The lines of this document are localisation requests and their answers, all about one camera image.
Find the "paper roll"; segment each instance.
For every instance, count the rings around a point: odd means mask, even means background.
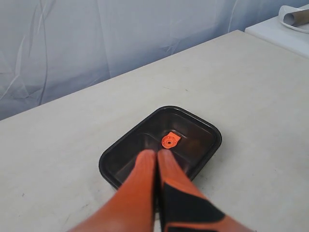
[[[309,9],[288,13],[284,16],[283,22],[291,26],[300,26],[309,23]]]

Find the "white backdrop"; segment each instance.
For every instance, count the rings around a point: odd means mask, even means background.
[[[308,3],[0,0],[0,120]]]

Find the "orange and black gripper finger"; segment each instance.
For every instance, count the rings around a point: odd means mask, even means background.
[[[163,232],[251,232],[217,209],[189,180],[169,150],[158,153]]]
[[[144,150],[115,195],[71,232],[152,232],[156,155]]]

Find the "table surface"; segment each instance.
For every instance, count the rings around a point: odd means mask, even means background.
[[[309,4],[301,9],[309,9]],[[309,34],[282,25],[278,17],[246,28],[246,33],[309,58]]]
[[[95,212],[114,194],[101,153],[163,105],[221,131],[194,180],[219,208],[253,230],[308,231],[308,69],[234,31],[0,121],[0,231],[66,231]]]

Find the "black tray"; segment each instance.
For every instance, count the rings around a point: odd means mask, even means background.
[[[170,150],[192,180],[221,145],[218,129],[192,113],[164,106],[145,118],[109,147],[99,160],[102,176],[116,189],[132,171],[136,156],[144,149],[159,151],[161,140],[169,132],[181,137]]]

